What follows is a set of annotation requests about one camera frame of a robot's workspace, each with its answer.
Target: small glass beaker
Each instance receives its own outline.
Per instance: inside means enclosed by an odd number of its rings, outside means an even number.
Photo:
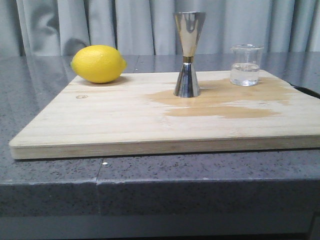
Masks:
[[[259,82],[262,45],[241,44],[232,46],[234,62],[230,82],[238,86],[254,86]]]

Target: gray countertop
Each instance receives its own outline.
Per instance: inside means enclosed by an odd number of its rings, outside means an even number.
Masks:
[[[179,72],[182,64],[180,55],[124,58],[126,73]],[[315,148],[12,159],[9,141],[75,77],[71,59],[0,58],[0,220],[243,213],[312,218],[320,212],[320,149]],[[195,68],[229,70],[231,62],[231,54],[197,55]],[[268,53],[261,68],[320,93],[319,63],[320,52]],[[5,236],[0,231],[0,239]]]

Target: jigger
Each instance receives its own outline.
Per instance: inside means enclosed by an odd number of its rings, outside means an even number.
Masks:
[[[177,12],[174,13],[174,18],[183,52],[182,69],[178,76],[174,95],[182,98],[197,97],[200,95],[200,89],[194,66],[194,56],[206,13]]]

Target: wooden cutting board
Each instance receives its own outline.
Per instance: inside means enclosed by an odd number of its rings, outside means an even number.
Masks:
[[[266,71],[256,86],[197,72],[200,96],[173,95],[177,72],[77,76],[11,142],[15,159],[320,147],[320,99]]]

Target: yellow lemon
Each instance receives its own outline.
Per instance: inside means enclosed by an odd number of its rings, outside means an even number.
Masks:
[[[111,46],[91,45],[79,50],[70,65],[85,80],[103,84],[117,79],[127,67],[127,62]]]

